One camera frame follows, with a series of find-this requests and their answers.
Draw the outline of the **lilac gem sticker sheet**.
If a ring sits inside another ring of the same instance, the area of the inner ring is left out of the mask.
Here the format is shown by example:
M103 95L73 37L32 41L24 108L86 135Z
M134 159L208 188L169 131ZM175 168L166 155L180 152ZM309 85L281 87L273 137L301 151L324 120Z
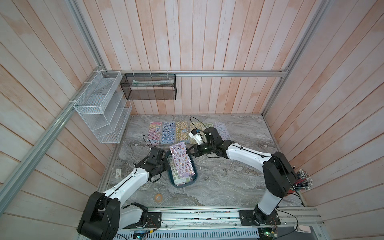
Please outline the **lilac gem sticker sheet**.
M214 125L214 128L218 131L218 133L221 136L221 138L223 139L223 141L231 140L230 134L227 130L225 123L215 122L215 123L213 123L213 125Z

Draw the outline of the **white green sticker sheet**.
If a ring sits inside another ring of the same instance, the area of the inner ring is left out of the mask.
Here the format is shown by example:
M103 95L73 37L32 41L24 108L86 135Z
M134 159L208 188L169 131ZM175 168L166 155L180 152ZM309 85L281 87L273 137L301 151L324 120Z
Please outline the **white green sticker sheet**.
M204 123L204 126L205 126L205 128L210 128L210 127L213 127L214 124L213 123Z

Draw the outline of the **green panda sticker sheet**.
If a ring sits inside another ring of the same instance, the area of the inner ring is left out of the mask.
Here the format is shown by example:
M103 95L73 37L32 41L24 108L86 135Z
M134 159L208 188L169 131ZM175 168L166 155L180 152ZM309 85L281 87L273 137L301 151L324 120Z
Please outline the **green panda sticker sheet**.
M189 136L191 138L191 144L202 144L205 141L203 130L205 129L205 125L202 123L191 123L191 132Z

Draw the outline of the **pink character sticker sheet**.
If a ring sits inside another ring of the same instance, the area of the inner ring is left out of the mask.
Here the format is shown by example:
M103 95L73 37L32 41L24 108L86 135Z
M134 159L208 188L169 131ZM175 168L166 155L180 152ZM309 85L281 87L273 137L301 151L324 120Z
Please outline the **pink character sticker sheet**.
M170 146L170 151L173 157L173 162L178 175L182 178L194 176L192 161L187 154L187 147L184 142Z

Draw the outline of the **blue penguin sticker sheet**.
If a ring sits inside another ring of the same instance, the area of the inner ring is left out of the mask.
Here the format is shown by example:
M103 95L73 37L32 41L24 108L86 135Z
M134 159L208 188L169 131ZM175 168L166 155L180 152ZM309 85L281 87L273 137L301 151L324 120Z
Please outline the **blue penguin sticker sheet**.
M173 144L176 141L176 123L163 122L161 144Z

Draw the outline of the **yellow animal sticker sheet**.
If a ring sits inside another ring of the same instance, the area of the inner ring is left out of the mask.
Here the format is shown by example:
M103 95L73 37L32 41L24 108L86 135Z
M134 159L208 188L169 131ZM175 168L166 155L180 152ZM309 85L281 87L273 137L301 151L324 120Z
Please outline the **yellow animal sticker sheet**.
M176 122L176 142L190 142L188 122Z

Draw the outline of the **teal plastic storage box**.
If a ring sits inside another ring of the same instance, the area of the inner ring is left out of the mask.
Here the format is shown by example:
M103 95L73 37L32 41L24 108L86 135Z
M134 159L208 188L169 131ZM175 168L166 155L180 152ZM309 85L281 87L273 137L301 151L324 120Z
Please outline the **teal plastic storage box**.
M170 182L175 188L184 188L184 187L190 186L197 180L198 171L197 171L196 165L194 163L194 157L193 156L189 155L189 157L191 159L191 164L193 167L194 174L189 175L188 177L181 177L179 175L179 173L176 169L176 166L174 164L173 157L172 157L170 150L166 151L166 157L167 157L169 165L170 165L170 168L168 169L168 175L170 178Z

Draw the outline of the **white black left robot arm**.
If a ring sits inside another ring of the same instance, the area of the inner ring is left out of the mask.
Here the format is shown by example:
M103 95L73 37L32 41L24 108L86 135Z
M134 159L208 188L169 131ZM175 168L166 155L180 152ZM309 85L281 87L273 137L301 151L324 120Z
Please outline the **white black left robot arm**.
M169 168L166 151L152 147L126 178L102 193L91 194L77 227L78 233L90 240L112 240L125 227L149 227L147 207L138 203L123 205L136 190L155 182L152 178L161 176Z

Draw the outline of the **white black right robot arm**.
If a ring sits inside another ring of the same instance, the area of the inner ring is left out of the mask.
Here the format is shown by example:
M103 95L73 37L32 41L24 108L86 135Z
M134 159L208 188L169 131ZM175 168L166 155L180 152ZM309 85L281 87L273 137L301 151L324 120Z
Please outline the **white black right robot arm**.
M285 155L281 152L262 153L231 140L224 141L214 127L204 131L193 129L189 136L197 143L187 153L195 158L213 153L218 158L239 161L263 173L267 190L253 210L253 224L267 224L267 220L276 214L277 206L297 180L297 175Z

